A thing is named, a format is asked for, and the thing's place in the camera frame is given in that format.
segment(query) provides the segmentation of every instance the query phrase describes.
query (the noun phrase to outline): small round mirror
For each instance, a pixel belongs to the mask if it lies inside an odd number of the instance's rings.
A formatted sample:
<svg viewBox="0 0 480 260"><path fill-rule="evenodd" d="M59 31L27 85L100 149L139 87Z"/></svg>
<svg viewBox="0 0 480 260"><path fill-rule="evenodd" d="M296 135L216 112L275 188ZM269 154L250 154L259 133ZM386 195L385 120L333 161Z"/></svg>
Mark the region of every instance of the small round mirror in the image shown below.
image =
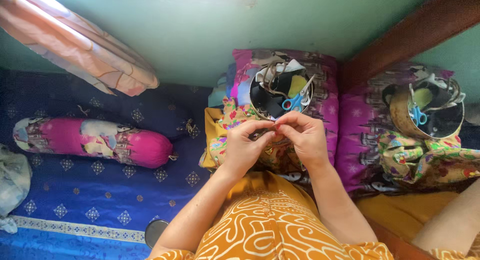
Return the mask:
<svg viewBox="0 0 480 260"><path fill-rule="evenodd" d="M153 248L153 246L155 246L155 243L157 243L157 240L162 235L163 231L165 231L165 228L168 225L169 222L166 220L151 221L145 229L145 243L147 244L147 246Z"/></svg>

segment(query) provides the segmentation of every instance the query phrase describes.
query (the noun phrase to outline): green wall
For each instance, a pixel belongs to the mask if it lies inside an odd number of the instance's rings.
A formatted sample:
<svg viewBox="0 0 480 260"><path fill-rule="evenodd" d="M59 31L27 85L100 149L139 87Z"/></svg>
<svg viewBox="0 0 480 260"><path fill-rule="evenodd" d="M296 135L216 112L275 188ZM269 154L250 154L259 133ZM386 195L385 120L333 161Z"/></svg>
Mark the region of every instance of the green wall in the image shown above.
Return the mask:
<svg viewBox="0 0 480 260"><path fill-rule="evenodd" d="M129 44L162 82L215 85L234 48L319 51L346 60L425 0L57 0ZM4 32L0 66L62 71Z"/></svg>
<svg viewBox="0 0 480 260"><path fill-rule="evenodd" d="M415 56L412 61L455 71L466 103L480 102L480 24Z"/></svg>

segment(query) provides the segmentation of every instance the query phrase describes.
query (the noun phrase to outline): wrist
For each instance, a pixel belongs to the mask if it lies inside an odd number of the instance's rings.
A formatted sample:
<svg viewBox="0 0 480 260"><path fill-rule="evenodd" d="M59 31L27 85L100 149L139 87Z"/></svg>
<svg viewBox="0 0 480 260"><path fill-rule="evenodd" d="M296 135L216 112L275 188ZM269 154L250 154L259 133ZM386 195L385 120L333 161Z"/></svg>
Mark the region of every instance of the wrist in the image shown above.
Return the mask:
<svg viewBox="0 0 480 260"><path fill-rule="evenodd" d="M232 183L235 185L238 180L240 180L242 176L239 176L239 170L229 166L228 164L222 164L220 167L215 171L213 177L217 177L221 179L225 183Z"/></svg>
<svg viewBox="0 0 480 260"><path fill-rule="evenodd" d="M330 179L339 176L330 161L309 161L303 165L305 165L305 168L312 179Z"/></svg>

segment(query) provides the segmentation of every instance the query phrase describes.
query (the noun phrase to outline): woman's right hand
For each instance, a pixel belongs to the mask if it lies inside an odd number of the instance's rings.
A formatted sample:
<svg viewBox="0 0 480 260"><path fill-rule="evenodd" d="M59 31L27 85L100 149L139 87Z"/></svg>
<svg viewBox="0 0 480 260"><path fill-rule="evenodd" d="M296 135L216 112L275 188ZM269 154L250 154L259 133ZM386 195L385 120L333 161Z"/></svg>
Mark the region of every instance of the woman's right hand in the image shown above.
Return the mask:
<svg viewBox="0 0 480 260"><path fill-rule="evenodd" d="M274 127L277 134L288 137L295 146L295 152L307 169L318 169L328 165L327 139L324 123L298 111L281 116Z"/></svg>

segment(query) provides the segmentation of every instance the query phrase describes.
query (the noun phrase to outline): blue scissors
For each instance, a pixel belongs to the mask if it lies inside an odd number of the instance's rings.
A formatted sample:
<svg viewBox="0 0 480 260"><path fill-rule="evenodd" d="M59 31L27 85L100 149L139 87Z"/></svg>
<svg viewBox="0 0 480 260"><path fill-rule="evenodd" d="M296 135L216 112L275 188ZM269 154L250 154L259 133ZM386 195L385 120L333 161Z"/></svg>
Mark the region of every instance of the blue scissors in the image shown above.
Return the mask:
<svg viewBox="0 0 480 260"><path fill-rule="evenodd" d="M419 124L424 125L428 119L427 115L421 112L420 108L417 106L417 103L415 103L415 98L414 98L415 92L413 91L412 84L409 84L408 88L410 89L410 99L413 105L413 108L410 109L410 117L412 118L413 123L415 123L415 126L418 127Z"/></svg>
<svg viewBox="0 0 480 260"><path fill-rule="evenodd" d="M415 126L418 126L419 124L424 125L427 122L427 115L421 112L420 108L416 105L410 110L410 115L413 115L411 118L415 123Z"/></svg>
<svg viewBox="0 0 480 260"><path fill-rule="evenodd" d="M307 93L307 90L308 90L308 87L310 86L310 84L312 83L312 80L315 78L315 76L317 76L317 74L313 75L310 80L307 82L307 84L302 88L302 90L300 91L300 93L298 93L294 98L289 98L289 99L285 99L285 101L282 103L282 108L284 110L291 110L291 111L299 111L301 112L302 111L302 99L303 99L303 96Z"/></svg>

